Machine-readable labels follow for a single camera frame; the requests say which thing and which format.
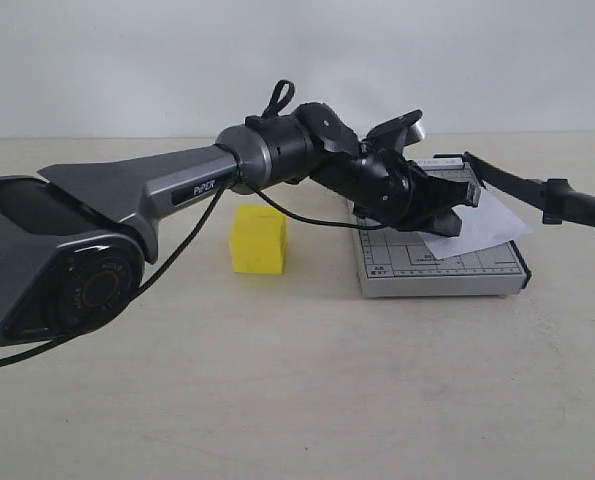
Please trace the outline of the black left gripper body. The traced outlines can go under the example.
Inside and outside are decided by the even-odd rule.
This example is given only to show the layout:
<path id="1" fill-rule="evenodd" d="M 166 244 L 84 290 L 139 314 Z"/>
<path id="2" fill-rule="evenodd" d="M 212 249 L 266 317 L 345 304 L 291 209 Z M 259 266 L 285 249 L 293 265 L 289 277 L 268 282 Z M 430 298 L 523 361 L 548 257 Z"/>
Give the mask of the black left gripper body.
<path id="1" fill-rule="evenodd" d="M 330 154 L 310 178 L 351 201 L 362 218 L 386 227 L 411 230 L 430 214 L 423 205 L 428 176 L 390 149 L 372 150 L 361 158 Z"/>

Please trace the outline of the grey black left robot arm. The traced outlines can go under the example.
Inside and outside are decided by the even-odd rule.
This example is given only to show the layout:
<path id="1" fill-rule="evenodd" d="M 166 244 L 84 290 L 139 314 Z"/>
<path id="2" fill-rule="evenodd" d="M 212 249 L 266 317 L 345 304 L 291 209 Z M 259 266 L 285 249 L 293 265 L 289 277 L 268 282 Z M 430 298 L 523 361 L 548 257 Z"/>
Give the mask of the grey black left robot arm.
<path id="1" fill-rule="evenodd" d="M 454 237 L 472 182 L 426 174 L 403 157 L 421 114 L 359 139 L 322 103 L 271 107 L 210 146 L 0 177 L 0 347 L 95 329 L 137 291 L 158 257 L 162 219 L 220 189 L 251 194 L 310 179 L 399 231 Z"/>

